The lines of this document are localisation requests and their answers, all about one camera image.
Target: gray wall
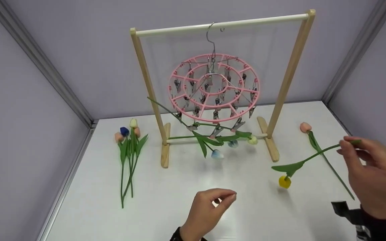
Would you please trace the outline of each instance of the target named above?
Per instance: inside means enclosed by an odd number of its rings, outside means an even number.
[[[86,133],[0,24],[0,241],[37,238]]]
[[[386,22],[330,108],[352,134],[386,145]]]
[[[94,118],[150,114],[129,29],[299,14],[317,17],[288,101],[320,99],[376,0],[7,0]],[[210,33],[217,52],[237,55],[264,82],[260,103],[276,96],[300,22]],[[143,40],[159,101],[170,72],[186,58],[211,52],[205,32]]]

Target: finger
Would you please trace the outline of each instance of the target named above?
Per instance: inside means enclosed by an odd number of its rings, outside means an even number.
[[[210,201],[213,201],[217,198],[224,198],[224,197],[236,194],[236,192],[230,189],[213,188],[213,189],[203,191],[203,194],[207,199],[209,199]]]
[[[375,162],[375,160],[373,159],[371,154],[369,154],[369,152],[366,152],[364,150],[356,150],[356,152],[357,152],[357,156],[360,157],[361,159],[363,159],[366,163],[374,163]]]
[[[341,149],[336,150],[336,152],[342,155]],[[366,166],[376,166],[376,161],[368,152],[363,150],[356,150],[356,152],[357,156],[366,162]]]
[[[354,141],[354,140],[361,140],[361,142],[358,144],[355,144],[355,146],[360,149],[367,150],[368,152],[382,148],[382,145],[377,141],[361,138],[358,136],[344,136],[343,140],[347,142]]]
[[[352,173],[362,171],[363,165],[361,164],[360,159],[357,156],[357,152],[351,143],[341,140],[339,145],[343,158],[345,159],[346,166],[348,167],[348,171]]]
[[[221,203],[215,208],[215,212],[219,218],[224,214],[224,212],[230,208],[231,204],[236,201],[236,194],[232,194],[226,198],[224,198]]]

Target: hand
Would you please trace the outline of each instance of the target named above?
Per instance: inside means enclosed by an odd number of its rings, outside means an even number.
[[[222,199],[214,207],[213,200]],[[236,200],[236,192],[228,189],[214,188],[196,193],[187,221],[180,228],[184,241],[198,241],[210,232],[219,222],[224,212]]]
[[[354,146],[349,141],[361,142]],[[359,137],[345,136],[339,142],[348,167],[349,184],[357,194],[364,211],[377,219],[386,219],[386,147],[381,143]],[[360,159],[366,162],[363,166]]]

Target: wooden base foot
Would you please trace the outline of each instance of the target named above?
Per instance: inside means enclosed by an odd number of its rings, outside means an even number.
[[[164,129],[167,138],[169,138],[171,136],[171,124],[166,123]],[[162,168],[168,168],[169,166],[169,147],[169,143],[167,143],[166,145],[162,144],[162,155],[160,157],[160,165],[162,166]]]
[[[266,133],[268,129],[268,124],[266,123],[266,120],[263,117],[258,116],[257,121],[259,122],[260,130],[262,130],[262,133],[263,134]],[[268,150],[269,150],[269,154],[271,156],[272,162],[276,163],[277,161],[279,161],[279,151],[276,148],[273,138],[265,137],[265,142],[266,142],[266,145],[268,146]]]

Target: blue tulip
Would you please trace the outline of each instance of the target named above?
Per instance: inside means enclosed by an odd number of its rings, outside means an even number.
[[[222,160],[224,159],[224,155],[221,153],[221,151],[215,149],[212,151],[211,157],[213,159]]]
[[[123,137],[129,136],[129,129],[126,127],[120,128],[120,133]]]
[[[232,140],[227,143],[231,148],[237,148],[239,146],[237,140]]]

